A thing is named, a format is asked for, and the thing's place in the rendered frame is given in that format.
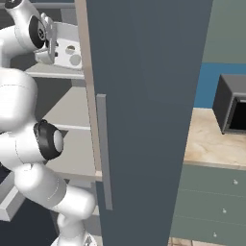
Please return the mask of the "grey-green drawer front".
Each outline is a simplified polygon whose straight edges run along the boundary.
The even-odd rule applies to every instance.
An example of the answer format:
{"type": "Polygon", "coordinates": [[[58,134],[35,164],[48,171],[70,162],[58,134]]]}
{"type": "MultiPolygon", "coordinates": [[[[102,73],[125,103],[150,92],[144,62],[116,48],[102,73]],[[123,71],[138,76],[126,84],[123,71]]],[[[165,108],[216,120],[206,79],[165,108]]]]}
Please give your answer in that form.
{"type": "Polygon", "coordinates": [[[185,164],[179,188],[246,197],[246,171],[185,164]]]}
{"type": "Polygon", "coordinates": [[[178,193],[176,216],[246,225],[246,198],[199,191],[181,190],[178,193]]]}
{"type": "Polygon", "coordinates": [[[246,226],[194,218],[174,217],[170,235],[226,246],[246,246],[246,226]]]}

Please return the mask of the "grey-green wall cupboard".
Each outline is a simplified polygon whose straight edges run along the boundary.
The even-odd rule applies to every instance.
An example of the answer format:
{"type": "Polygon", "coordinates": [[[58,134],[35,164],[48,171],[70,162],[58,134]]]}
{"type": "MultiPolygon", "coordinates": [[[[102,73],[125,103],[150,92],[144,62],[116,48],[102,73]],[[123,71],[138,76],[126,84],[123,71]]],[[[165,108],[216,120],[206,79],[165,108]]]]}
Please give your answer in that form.
{"type": "Polygon", "coordinates": [[[213,0],[203,62],[246,63],[246,0],[213,0]]]}

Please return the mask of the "grey fridge shelf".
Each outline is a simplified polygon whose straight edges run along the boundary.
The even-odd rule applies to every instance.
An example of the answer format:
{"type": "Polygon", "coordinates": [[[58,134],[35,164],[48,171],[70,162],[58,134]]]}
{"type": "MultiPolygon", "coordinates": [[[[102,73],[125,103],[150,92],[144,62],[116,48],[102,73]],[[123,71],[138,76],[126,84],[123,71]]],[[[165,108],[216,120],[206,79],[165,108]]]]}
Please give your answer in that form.
{"type": "Polygon", "coordinates": [[[44,118],[62,130],[90,130],[86,89],[74,86],[44,118]]]}
{"type": "Polygon", "coordinates": [[[26,70],[28,74],[39,78],[63,78],[63,79],[81,79],[85,78],[81,70],[73,70],[54,65],[37,63],[26,70]]]}
{"type": "Polygon", "coordinates": [[[57,172],[64,179],[102,181],[102,172],[95,167],[90,131],[62,130],[63,152],[49,160],[47,167],[57,172]]]}

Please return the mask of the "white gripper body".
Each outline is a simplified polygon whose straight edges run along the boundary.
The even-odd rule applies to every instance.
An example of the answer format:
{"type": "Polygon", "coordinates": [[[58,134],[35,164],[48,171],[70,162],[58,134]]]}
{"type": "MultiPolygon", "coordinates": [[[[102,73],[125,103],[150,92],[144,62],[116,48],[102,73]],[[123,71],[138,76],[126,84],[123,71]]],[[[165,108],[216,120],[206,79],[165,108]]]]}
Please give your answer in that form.
{"type": "Polygon", "coordinates": [[[46,43],[35,52],[37,62],[80,70],[82,68],[78,27],[68,23],[47,25],[46,43]]]}

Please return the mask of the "dark blue-grey fridge door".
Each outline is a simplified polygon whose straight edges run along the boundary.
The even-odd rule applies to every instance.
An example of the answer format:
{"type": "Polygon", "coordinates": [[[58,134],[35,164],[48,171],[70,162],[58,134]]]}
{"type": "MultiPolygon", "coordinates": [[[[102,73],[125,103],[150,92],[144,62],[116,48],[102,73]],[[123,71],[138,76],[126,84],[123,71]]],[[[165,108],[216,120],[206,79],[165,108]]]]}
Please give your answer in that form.
{"type": "Polygon", "coordinates": [[[106,97],[112,208],[104,246],[167,246],[212,0],[86,0],[106,97]]]}

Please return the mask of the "grey fridge drawer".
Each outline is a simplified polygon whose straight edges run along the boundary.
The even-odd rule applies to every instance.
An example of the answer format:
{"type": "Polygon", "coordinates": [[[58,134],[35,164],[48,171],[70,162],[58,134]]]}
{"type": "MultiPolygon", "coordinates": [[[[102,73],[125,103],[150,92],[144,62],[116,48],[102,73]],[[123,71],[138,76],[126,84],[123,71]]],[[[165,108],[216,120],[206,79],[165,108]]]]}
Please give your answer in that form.
{"type": "Polygon", "coordinates": [[[25,200],[15,187],[13,178],[13,173],[10,173],[0,184],[0,221],[11,222],[25,200]]]}

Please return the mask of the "dark grey microwave oven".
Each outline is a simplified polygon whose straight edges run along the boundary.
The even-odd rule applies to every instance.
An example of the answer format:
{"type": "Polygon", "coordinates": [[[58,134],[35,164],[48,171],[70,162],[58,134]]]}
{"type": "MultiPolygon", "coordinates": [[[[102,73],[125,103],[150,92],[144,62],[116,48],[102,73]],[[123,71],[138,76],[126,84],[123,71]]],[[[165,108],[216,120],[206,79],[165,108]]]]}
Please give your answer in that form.
{"type": "Polygon", "coordinates": [[[222,134],[246,135],[246,75],[221,74],[212,109],[222,134]]]}

